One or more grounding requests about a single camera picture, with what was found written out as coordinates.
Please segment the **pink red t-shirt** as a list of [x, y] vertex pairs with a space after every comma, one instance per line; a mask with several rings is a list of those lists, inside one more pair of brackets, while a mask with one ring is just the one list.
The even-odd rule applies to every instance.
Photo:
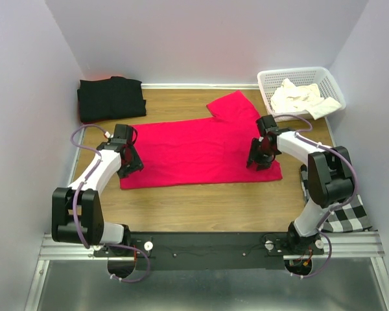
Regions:
[[261, 171], [246, 166], [259, 112], [241, 91], [207, 108], [211, 116], [205, 119], [136, 125], [144, 168], [120, 179], [120, 188], [281, 180], [277, 161]]

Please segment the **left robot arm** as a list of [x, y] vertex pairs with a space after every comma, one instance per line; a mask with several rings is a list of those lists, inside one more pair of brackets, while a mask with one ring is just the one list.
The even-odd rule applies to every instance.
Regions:
[[[100, 130], [105, 138], [98, 147], [84, 146], [75, 135], [86, 128]], [[51, 236], [55, 242], [91, 246], [108, 246], [117, 256], [130, 250], [131, 233], [127, 225], [104, 220], [100, 196], [114, 175], [127, 178], [144, 169], [136, 150], [137, 130], [116, 124], [113, 133], [96, 124], [84, 124], [71, 134], [71, 143], [94, 153], [85, 171], [66, 187], [58, 187], [52, 195]]]

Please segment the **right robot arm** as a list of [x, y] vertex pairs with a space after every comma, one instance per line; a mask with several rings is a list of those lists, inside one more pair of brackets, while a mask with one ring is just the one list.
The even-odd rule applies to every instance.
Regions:
[[257, 119], [259, 137], [252, 139], [247, 167], [269, 169], [276, 156], [288, 154], [307, 167], [309, 199], [285, 233], [265, 235], [270, 256], [321, 254], [320, 232], [329, 215], [349, 204], [357, 194], [358, 181], [349, 152], [343, 146], [316, 143], [292, 128], [280, 128], [275, 118]]

